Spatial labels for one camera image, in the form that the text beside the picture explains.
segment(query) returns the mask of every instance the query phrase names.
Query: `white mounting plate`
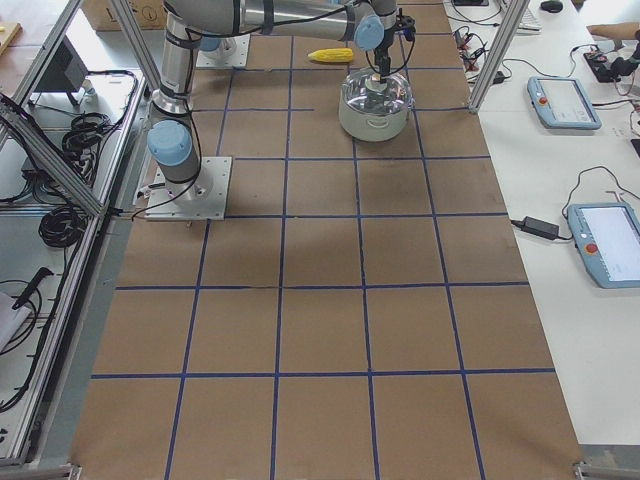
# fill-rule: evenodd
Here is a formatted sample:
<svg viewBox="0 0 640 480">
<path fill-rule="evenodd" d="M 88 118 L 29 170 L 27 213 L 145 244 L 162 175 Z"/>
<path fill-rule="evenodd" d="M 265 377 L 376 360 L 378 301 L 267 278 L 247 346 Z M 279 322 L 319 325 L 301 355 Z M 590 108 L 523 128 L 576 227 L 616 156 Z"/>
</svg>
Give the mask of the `white mounting plate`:
<svg viewBox="0 0 640 480">
<path fill-rule="evenodd" d="M 224 220 L 231 163 L 231 157 L 202 157 L 202 169 L 207 170 L 207 173 L 213 178 L 213 188 L 209 194 L 184 204 L 169 202 L 166 205 L 159 205 L 169 200 L 169 194 L 164 188 L 152 190 L 148 206 L 153 208 L 145 212 L 145 218 L 147 220 L 171 221 Z M 164 175 L 160 169 L 156 172 L 153 181 L 154 183 L 164 182 Z"/>
<path fill-rule="evenodd" d="M 244 68 L 247 66 L 247 58 L 249 57 L 249 40 L 251 35 L 241 35 L 235 37 L 236 51 L 228 57 L 214 60 L 207 57 L 202 52 L 198 53 L 198 60 L 196 60 L 196 68 L 201 70 L 213 70 L 213 69 L 229 69 L 229 68 Z"/>
</svg>

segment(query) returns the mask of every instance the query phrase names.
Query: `metal lid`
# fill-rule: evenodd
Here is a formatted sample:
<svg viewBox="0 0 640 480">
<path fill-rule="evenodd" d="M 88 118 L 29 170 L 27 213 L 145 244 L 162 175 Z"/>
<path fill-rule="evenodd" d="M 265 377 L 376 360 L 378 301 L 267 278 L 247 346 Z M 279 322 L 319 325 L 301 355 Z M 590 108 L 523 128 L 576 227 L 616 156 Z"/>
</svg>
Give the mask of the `metal lid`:
<svg viewBox="0 0 640 480">
<path fill-rule="evenodd" d="M 370 68 L 349 75 L 342 82 L 342 100 L 359 113 L 386 116 L 413 107 L 413 94 L 406 78 L 394 73 L 385 83 Z"/>
</svg>

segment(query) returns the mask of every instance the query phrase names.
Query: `silver pot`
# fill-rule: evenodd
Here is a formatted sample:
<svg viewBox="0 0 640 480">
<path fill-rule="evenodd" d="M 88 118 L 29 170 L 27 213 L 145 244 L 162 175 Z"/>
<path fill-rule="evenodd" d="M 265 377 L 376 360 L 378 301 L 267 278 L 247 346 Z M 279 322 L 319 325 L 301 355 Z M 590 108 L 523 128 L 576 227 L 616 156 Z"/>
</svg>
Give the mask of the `silver pot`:
<svg viewBox="0 0 640 480">
<path fill-rule="evenodd" d="M 381 142 L 398 135 L 409 118 L 413 94 L 406 78 L 397 73 L 385 83 L 365 68 L 342 82 L 338 115 L 351 136 L 367 142 Z"/>
</svg>

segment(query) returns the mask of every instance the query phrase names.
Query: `computer mouse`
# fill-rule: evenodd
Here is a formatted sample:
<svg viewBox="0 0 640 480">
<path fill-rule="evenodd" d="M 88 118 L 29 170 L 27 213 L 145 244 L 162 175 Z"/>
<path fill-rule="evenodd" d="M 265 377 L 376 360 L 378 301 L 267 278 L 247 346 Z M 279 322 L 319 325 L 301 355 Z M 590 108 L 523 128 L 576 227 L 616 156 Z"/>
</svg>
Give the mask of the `computer mouse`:
<svg viewBox="0 0 640 480">
<path fill-rule="evenodd" d="M 545 0 L 540 4 L 540 8 L 545 12 L 558 13 L 562 11 L 562 2 L 560 0 Z"/>
</svg>

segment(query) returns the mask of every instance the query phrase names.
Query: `tablet screen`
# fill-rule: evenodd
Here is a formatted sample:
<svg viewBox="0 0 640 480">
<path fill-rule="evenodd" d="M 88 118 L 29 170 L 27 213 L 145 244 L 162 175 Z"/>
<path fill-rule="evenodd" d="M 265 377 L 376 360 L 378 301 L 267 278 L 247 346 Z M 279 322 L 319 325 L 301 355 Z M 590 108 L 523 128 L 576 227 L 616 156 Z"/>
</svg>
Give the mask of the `tablet screen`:
<svg viewBox="0 0 640 480">
<path fill-rule="evenodd" d="M 640 280 L 640 233 L 622 207 L 580 209 L 614 282 Z"/>
<path fill-rule="evenodd" d="M 558 122 L 594 121 L 575 82 L 540 79 L 540 86 L 549 101 L 551 112 Z"/>
</svg>

